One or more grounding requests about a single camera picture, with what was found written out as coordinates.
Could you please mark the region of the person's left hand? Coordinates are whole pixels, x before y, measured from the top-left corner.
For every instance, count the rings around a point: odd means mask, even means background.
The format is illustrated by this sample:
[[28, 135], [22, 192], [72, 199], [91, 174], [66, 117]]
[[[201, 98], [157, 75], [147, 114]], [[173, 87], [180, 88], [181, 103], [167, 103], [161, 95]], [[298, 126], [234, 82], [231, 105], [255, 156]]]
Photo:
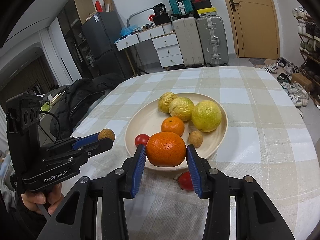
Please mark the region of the person's left hand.
[[62, 184], [56, 184], [50, 193], [45, 195], [42, 192], [38, 193], [31, 193], [26, 191], [24, 194], [21, 195], [22, 202], [25, 207], [30, 211], [35, 211], [38, 214], [41, 214], [41, 210], [39, 209], [38, 205], [44, 205], [49, 203], [48, 213], [52, 215], [58, 205], [62, 202], [64, 195], [61, 192]]

